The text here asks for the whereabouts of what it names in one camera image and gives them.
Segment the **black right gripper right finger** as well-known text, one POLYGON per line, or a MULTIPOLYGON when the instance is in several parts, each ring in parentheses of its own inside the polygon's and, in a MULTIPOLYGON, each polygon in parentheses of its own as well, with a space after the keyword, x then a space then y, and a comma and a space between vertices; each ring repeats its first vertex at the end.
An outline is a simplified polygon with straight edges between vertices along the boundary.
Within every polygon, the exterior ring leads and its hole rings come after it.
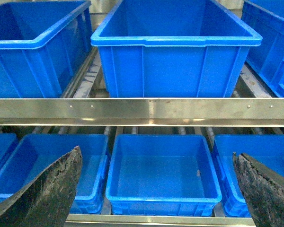
POLYGON ((257 159, 232 154, 240 191, 257 227, 284 227, 284 177, 257 159))

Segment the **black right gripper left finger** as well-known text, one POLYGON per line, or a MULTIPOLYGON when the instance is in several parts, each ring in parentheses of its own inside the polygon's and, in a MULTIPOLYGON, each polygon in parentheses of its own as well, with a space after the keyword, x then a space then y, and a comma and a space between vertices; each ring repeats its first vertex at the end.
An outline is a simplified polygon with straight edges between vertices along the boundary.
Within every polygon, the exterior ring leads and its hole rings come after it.
POLYGON ((0 203, 0 227, 62 227, 76 196, 80 147, 64 154, 0 203))

